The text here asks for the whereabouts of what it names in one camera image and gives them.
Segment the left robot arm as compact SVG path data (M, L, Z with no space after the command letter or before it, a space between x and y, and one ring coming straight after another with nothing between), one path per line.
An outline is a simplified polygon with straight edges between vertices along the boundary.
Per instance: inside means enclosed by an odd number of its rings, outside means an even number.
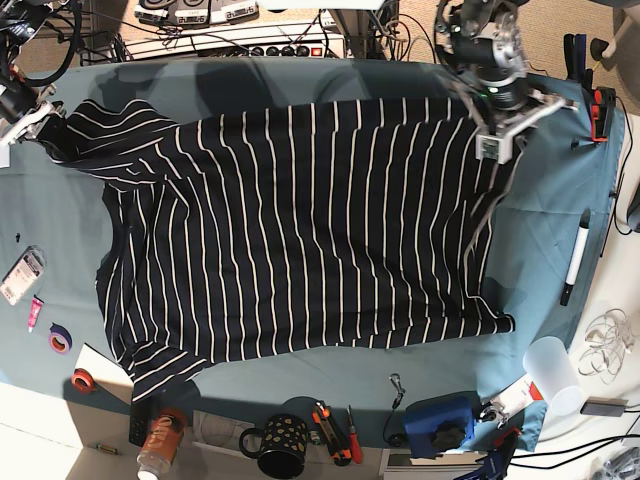
M477 125L476 158L504 165L516 138L561 109L578 110L563 96L532 86L517 24L520 1L461 1L437 5L433 33L436 59L450 74Z

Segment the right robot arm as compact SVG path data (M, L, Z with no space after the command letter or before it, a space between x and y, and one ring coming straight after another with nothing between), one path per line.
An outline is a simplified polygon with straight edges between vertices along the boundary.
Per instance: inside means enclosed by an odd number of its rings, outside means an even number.
M68 11L69 46L61 65L45 78L30 78L17 65L21 48L47 22ZM55 82L67 72L80 45L82 11L77 1L63 1L54 8L48 1L1 3L1 147L29 141L41 146L55 162L74 162L79 149L67 125L61 101L51 101Z

